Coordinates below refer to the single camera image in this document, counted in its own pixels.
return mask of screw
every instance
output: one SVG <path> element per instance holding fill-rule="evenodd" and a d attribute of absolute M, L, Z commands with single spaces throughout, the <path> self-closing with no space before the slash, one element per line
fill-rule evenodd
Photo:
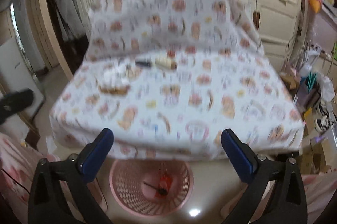
<path fill-rule="evenodd" d="M 257 158 L 260 159 L 261 161 L 264 161 L 267 159 L 267 157 L 264 154 L 260 154 L 260 153 L 257 155 Z"/>
<path fill-rule="evenodd" d="M 78 158 L 78 154 L 77 153 L 72 153 L 70 156 L 68 156 L 68 159 L 71 161 L 75 161 Z"/>
<path fill-rule="evenodd" d="M 290 162 L 291 164 L 295 164 L 295 163 L 296 163 L 296 159 L 295 159 L 295 158 L 289 158 L 289 162 Z"/>
<path fill-rule="evenodd" d="M 41 165 L 44 165 L 44 164 L 47 163 L 47 159 L 46 159 L 46 158 L 41 158 L 41 159 L 39 160 L 39 163 L 40 163 Z"/>

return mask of sneaker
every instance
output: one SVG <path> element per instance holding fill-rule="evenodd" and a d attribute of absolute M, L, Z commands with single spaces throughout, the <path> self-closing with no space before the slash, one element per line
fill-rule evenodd
<path fill-rule="evenodd" d="M 327 129 L 329 129 L 333 124 L 335 124 L 334 121 L 330 120 L 329 115 L 325 115 L 321 118 L 318 118 L 315 120 L 315 129 L 319 133 L 325 132 Z"/>
<path fill-rule="evenodd" d="M 326 116 L 328 114 L 328 110 L 326 108 L 326 104 L 323 100 L 318 105 L 318 110 L 321 113 L 322 116 Z"/>

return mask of white cloth with cartoon print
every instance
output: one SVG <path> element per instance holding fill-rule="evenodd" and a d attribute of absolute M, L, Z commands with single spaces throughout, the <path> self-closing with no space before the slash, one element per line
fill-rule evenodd
<path fill-rule="evenodd" d="M 86 60 L 50 112 L 55 138 L 81 147 L 110 128 L 115 158 L 217 159 L 231 128 L 255 151 L 296 150 L 303 121 L 243 0 L 100 0 Z M 176 71 L 135 59 L 175 56 Z M 99 91 L 106 69 L 131 64 L 126 96 Z"/>

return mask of basket rim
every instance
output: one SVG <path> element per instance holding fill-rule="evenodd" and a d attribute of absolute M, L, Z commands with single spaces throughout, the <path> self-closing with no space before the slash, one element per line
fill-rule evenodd
<path fill-rule="evenodd" d="M 189 183 L 189 187 L 188 187 L 188 192 L 184 198 L 184 200 L 177 206 L 175 207 L 173 210 L 167 212 L 167 213 L 163 213 L 163 214 L 160 214 L 160 215 L 145 215 L 145 214 L 142 214 L 142 213 L 138 213 L 132 209 L 130 209 L 129 207 L 125 206 L 120 200 L 119 200 L 119 197 L 117 196 L 117 193 L 114 191 L 114 187 L 113 187 L 113 184 L 112 184 L 112 174 L 117 166 L 117 164 L 120 162 L 120 161 L 126 161 L 126 160 L 137 160 L 137 159 L 116 159 L 111 168 L 110 168 L 110 172 L 109 172 L 109 186 L 110 186 L 110 190 L 112 192 L 112 195 L 114 196 L 115 200 L 117 201 L 117 203 L 119 204 L 119 206 L 121 206 L 125 211 L 127 211 L 128 213 L 132 214 L 132 215 L 135 215 L 135 216 L 140 216 L 140 217 L 144 217 L 144 218 L 157 218 L 157 217 L 164 217 L 164 216 L 167 216 L 171 213 L 174 213 L 175 211 L 178 211 L 180 210 L 184 205 L 185 203 L 190 199 L 191 197 L 191 194 L 192 194 L 192 191 L 193 191 L 193 186 L 194 186 L 194 177 L 193 177 L 193 172 L 192 172 L 192 169 L 191 169 L 191 166 L 188 162 L 186 161 L 183 161 L 183 160 L 157 160 L 157 161 L 181 161 L 185 164 L 187 170 L 188 170 L 188 173 L 189 173 L 189 177 L 190 177 L 190 183 Z"/>

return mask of tile floor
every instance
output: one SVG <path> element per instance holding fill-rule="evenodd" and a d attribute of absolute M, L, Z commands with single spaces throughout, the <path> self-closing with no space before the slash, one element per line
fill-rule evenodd
<path fill-rule="evenodd" d="M 46 101 L 34 119 L 41 135 L 37 146 L 42 153 L 48 151 L 46 137 L 52 133 L 49 122 L 49 111 L 67 82 L 68 80 L 60 66 L 51 71 L 42 81 Z M 61 159 L 67 158 L 71 153 L 79 152 L 78 150 L 70 150 L 58 143 L 55 144 L 57 149 L 54 151 L 54 154 L 58 155 Z M 139 218 L 123 210 L 111 193 L 108 177 L 112 163 L 113 159 L 106 159 L 97 175 L 97 179 L 107 200 L 107 215 L 114 224 L 219 224 L 223 221 L 220 209 L 238 193 L 241 186 L 239 177 L 228 160 L 191 162 L 194 187 L 190 199 L 183 208 L 166 217 Z M 191 216 L 191 214 L 194 215 L 192 212 L 199 213 L 196 216 Z"/>

